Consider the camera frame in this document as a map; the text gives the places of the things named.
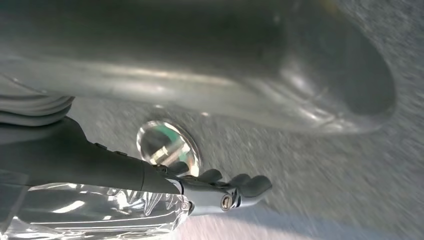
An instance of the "clear plastic cover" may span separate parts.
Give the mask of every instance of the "clear plastic cover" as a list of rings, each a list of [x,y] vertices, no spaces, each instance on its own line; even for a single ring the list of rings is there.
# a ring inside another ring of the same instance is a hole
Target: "clear plastic cover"
[[[190,204],[177,194],[51,183],[32,187],[2,239],[140,239],[172,232]]]

